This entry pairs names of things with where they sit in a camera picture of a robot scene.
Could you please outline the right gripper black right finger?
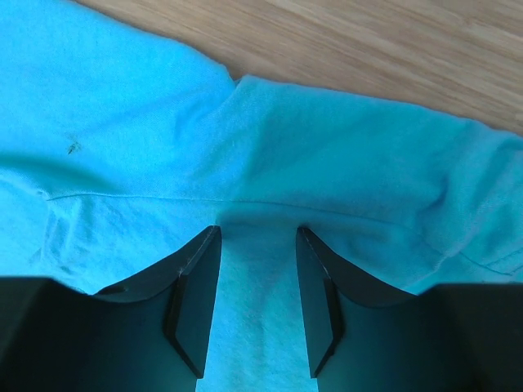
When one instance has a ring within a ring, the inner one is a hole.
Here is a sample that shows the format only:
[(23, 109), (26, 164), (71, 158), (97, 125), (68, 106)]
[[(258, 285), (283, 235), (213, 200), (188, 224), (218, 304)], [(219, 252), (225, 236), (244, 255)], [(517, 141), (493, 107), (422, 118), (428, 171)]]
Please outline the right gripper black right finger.
[(311, 377), (321, 391), (519, 391), (522, 286), (397, 289), (296, 235)]

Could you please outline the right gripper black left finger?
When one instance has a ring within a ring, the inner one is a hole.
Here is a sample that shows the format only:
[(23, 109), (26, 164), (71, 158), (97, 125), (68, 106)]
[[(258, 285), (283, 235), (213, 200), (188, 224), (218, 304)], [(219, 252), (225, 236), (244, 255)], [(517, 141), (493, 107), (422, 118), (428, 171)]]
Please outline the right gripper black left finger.
[(2, 278), (2, 390), (194, 390), (220, 262), (221, 231), (210, 226), (93, 295), (51, 278)]

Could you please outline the blue t shirt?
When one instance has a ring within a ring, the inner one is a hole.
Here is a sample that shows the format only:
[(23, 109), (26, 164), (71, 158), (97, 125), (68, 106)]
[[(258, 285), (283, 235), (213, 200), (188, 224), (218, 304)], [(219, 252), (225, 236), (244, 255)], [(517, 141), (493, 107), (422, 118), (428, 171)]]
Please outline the blue t shirt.
[(1, 272), (92, 294), (219, 225), (202, 391), (314, 391), (295, 236), (393, 286), (522, 280), (522, 139), (246, 76), (68, 1), (1, 4)]

